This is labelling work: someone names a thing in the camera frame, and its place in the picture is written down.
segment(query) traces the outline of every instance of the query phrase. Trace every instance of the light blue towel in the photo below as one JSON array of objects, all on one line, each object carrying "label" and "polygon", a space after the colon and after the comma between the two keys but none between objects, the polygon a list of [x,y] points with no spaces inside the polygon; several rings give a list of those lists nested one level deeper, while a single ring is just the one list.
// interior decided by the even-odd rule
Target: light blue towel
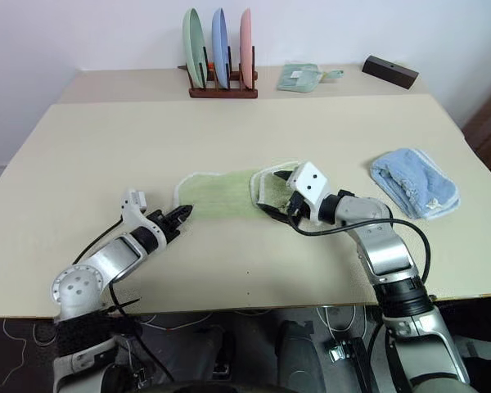
[{"label": "light blue towel", "polygon": [[377,158],[371,177],[410,219],[435,219],[460,205],[458,188],[422,150]]}]

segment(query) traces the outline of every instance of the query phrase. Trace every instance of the pink plate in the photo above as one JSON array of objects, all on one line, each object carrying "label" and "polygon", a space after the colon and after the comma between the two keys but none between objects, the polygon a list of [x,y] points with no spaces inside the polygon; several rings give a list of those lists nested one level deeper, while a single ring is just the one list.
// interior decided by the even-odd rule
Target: pink plate
[{"label": "pink plate", "polygon": [[244,85],[253,88],[253,47],[251,43],[251,9],[246,9],[240,21],[240,62]]}]

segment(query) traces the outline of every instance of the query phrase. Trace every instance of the green plate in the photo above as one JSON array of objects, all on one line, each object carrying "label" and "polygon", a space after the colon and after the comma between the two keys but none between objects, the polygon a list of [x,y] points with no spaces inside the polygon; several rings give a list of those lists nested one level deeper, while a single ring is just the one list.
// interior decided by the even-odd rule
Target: green plate
[{"label": "green plate", "polygon": [[[198,88],[203,88],[202,81],[207,81],[207,66],[204,57],[204,32],[198,13],[194,8],[187,10],[183,17],[183,46],[186,51],[187,71]],[[200,63],[204,74],[200,72]]]}]

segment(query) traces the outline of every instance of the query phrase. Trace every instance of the table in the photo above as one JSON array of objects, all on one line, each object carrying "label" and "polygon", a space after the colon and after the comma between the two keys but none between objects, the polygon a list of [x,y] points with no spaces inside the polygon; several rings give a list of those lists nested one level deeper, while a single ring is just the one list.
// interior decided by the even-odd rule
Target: table
[{"label": "table", "polygon": [[[0,178],[0,316],[58,313],[52,280],[117,220],[126,187],[146,192],[149,211],[168,209],[194,171],[309,159],[333,188],[404,218],[368,175],[400,147],[427,151],[462,194],[454,213],[415,222],[433,250],[429,293],[491,294],[491,173],[429,94],[132,101],[52,106]],[[397,232],[422,271],[420,239]],[[142,298],[133,313],[376,301],[347,234],[302,237],[269,218],[188,222],[116,290]]]}]

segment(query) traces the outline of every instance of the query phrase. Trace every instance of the dish rack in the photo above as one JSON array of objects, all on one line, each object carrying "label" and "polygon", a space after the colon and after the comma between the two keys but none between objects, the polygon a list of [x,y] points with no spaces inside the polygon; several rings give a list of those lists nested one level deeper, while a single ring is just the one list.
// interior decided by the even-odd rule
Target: dish rack
[{"label": "dish rack", "polygon": [[[216,75],[216,70],[214,67],[209,67],[209,62],[207,58],[207,50],[204,47],[204,58],[205,58],[205,67],[208,70],[207,79],[204,75],[204,66],[202,63],[198,63],[200,67],[200,73],[202,75],[202,88],[197,88],[193,84],[193,80],[189,75],[189,71],[187,72],[187,77],[189,78],[189,84],[191,88],[189,89],[189,96],[191,98],[257,98],[259,96],[258,90],[255,88],[255,80],[258,78],[258,73],[255,70],[255,46],[252,47],[253,51],[253,83],[251,88],[248,88],[244,85],[244,79],[242,75],[242,66],[241,63],[238,64],[238,71],[232,70],[231,63],[231,47],[227,46],[227,60],[228,64],[226,64],[226,74],[227,74],[227,85],[229,88],[223,88],[218,85],[218,77]],[[179,66],[180,69],[187,71],[187,65]],[[214,82],[214,86],[208,86],[207,82]],[[238,81],[238,87],[233,88],[231,86],[232,81]]]}]

